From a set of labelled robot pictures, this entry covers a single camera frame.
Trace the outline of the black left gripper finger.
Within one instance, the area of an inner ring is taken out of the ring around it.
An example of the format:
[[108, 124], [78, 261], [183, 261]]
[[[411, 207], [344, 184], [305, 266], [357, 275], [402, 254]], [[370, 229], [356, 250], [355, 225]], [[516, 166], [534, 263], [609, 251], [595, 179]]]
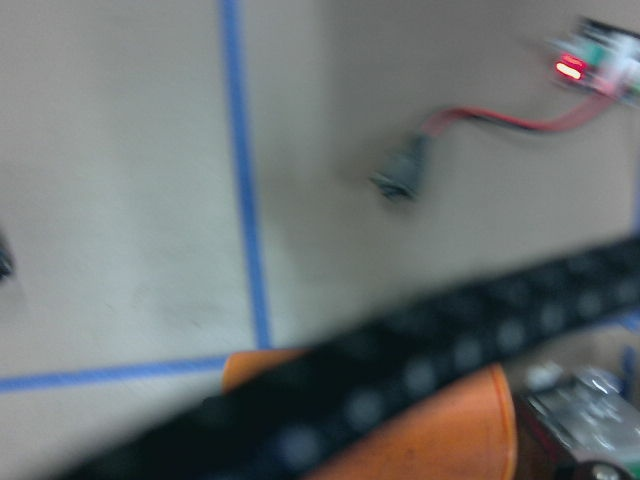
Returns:
[[515, 479], [638, 479], [607, 454], [569, 447], [523, 396], [514, 398], [517, 425]]

